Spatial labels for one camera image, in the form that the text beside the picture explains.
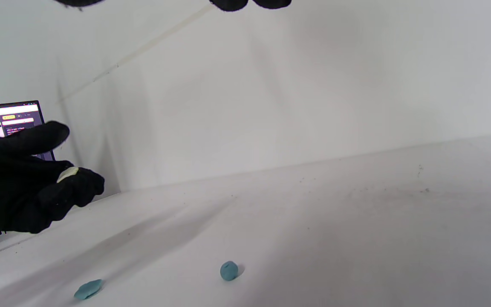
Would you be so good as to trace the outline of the person's right hand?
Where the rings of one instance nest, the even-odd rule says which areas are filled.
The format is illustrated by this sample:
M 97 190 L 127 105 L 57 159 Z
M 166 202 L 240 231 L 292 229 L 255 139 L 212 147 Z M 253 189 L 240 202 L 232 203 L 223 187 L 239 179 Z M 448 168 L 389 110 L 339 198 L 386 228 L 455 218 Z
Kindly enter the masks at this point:
M 63 6 L 73 8 L 84 8 L 103 2 L 103 0 L 56 0 Z M 248 5 L 249 0 L 210 0 L 210 3 L 224 12 L 237 12 Z M 286 8 L 292 3 L 292 0 L 254 0 L 256 5 L 269 10 Z

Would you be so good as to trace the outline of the person's left hand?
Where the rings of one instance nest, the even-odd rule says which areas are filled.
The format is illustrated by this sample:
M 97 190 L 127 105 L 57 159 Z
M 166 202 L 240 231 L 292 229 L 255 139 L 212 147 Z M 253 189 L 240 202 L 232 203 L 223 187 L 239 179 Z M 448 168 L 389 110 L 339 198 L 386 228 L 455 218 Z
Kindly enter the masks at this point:
M 39 154 L 60 146 L 67 125 L 49 121 L 0 137 L 0 231 L 37 234 L 104 192 L 104 178 L 70 161 Z

